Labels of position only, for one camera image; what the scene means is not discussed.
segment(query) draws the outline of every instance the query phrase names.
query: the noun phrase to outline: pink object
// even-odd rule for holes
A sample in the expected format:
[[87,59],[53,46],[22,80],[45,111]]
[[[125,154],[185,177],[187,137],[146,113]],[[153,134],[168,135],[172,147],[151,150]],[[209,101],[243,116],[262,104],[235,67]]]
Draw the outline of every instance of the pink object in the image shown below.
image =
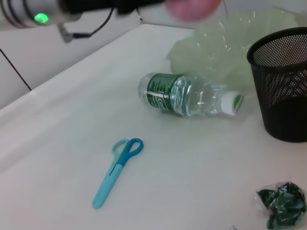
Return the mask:
[[222,0],[166,0],[165,4],[174,16],[184,21],[197,21],[209,16]]

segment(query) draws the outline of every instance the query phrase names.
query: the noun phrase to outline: black mesh trash can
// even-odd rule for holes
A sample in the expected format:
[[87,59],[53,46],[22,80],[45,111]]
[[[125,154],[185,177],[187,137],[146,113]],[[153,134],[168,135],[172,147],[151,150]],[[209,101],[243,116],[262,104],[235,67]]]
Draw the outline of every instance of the black mesh trash can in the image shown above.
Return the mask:
[[307,141],[307,27],[264,37],[249,49],[248,61],[267,132]]

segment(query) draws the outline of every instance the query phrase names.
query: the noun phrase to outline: scissor blade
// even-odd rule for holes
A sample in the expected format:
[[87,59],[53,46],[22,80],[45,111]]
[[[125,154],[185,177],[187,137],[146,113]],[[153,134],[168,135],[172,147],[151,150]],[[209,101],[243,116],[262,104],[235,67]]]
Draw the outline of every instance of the scissor blade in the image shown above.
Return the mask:
[[111,165],[92,202],[93,208],[99,209],[104,204],[122,169],[120,164]]

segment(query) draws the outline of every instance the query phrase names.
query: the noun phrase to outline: scissor handle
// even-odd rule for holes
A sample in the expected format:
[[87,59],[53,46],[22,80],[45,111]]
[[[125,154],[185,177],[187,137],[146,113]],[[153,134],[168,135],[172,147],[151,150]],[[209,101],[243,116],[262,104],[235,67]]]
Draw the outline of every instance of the scissor handle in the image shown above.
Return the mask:
[[[137,149],[130,151],[134,143],[139,143],[140,146]],[[138,139],[138,138],[131,139],[125,146],[121,156],[119,157],[117,161],[117,164],[121,164],[122,166],[124,166],[126,162],[129,160],[129,158],[139,154],[141,150],[143,149],[143,147],[144,147],[144,143],[141,139]]]
[[117,152],[117,151],[116,151],[117,148],[118,148],[119,146],[125,144],[125,146],[124,146],[124,149],[125,149],[125,147],[126,147],[126,145],[127,145],[128,142],[129,142],[129,139],[123,139],[123,140],[120,140],[119,142],[117,142],[117,143],[113,146],[113,148],[112,148],[112,154],[113,154],[113,156],[114,156],[114,159],[113,159],[112,164],[116,164],[116,163],[117,163],[118,159],[119,159],[120,156],[121,156],[121,153],[123,152],[123,151]]

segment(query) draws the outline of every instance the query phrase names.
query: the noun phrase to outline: crumpled plastic bag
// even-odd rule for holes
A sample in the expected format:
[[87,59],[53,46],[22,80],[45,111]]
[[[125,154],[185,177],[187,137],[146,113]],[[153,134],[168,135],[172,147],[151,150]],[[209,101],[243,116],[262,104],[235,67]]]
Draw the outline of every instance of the crumpled plastic bag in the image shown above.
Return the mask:
[[292,182],[278,183],[275,188],[264,188],[257,194],[269,211],[270,230],[291,229],[306,213],[305,192]]
[[167,58],[174,74],[192,70],[214,84],[256,95],[247,51],[264,36],[292,27],[297,27],[295,16],[281,10],[238,11],[218,23],[203,22],[176,42]]

